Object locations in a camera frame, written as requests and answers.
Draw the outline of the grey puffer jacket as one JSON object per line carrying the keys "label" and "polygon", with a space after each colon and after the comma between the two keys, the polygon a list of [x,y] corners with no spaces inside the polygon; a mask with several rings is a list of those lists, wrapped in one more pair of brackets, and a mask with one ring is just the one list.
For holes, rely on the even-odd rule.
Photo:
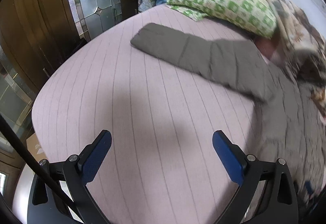
{"label": "grey puffer jacket", "polygon": [[310,98],[309,83],[292,81],[278,66],[266,63],[249,40],[205,40],[149,23],[130,42],[153,57],[254,98],[261,130],[254,155],[264,161],[284,158],[302,201],[321,193],[325,126]]}

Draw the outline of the cardboard box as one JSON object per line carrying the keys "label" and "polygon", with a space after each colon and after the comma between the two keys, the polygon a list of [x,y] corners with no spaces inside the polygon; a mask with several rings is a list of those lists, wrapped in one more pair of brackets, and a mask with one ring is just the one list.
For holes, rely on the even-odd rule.
{"label": "cardboard box", "polygon": [[36,133],[32,134],[26,140],[26,146],[28,151],[32,154],[37,162],[40,162],[43,159],[47,159],[43,148],[37,138]]}

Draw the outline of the dark red pillow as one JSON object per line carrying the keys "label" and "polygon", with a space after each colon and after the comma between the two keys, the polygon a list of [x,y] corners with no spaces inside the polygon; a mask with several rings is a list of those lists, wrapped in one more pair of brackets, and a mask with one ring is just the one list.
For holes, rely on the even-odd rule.
{"label": "dark red pillow", "polygon": [[279,38],[276,36],[271,39],[258,36],[254,39],[254,44],[266,59],[271,62],[277,62],[280,58],[277,52],[279,41]]}

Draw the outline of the floral leaf blanket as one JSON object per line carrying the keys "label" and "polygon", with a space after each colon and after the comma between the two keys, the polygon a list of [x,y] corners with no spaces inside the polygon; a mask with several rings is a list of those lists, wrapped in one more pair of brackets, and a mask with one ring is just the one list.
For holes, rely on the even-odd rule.
{"label": "floral leaf blanket", "polygon": [[315,84],[311,98],[325,121],[325,38],[305,12],[287,0],[266,0],[283,40],[284,68],[295,79]]}

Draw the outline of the stained glass wooden door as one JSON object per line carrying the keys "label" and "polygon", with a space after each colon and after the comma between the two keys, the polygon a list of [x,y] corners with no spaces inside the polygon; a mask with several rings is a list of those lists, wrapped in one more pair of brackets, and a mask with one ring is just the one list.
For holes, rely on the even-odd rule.
{"label": "stained glass wooden door", "polygon": [[21,138],[34,129],[51,161],[80,149],[82,100],[116,24],[137,11],[137,0],[1,0],[1,113]]}

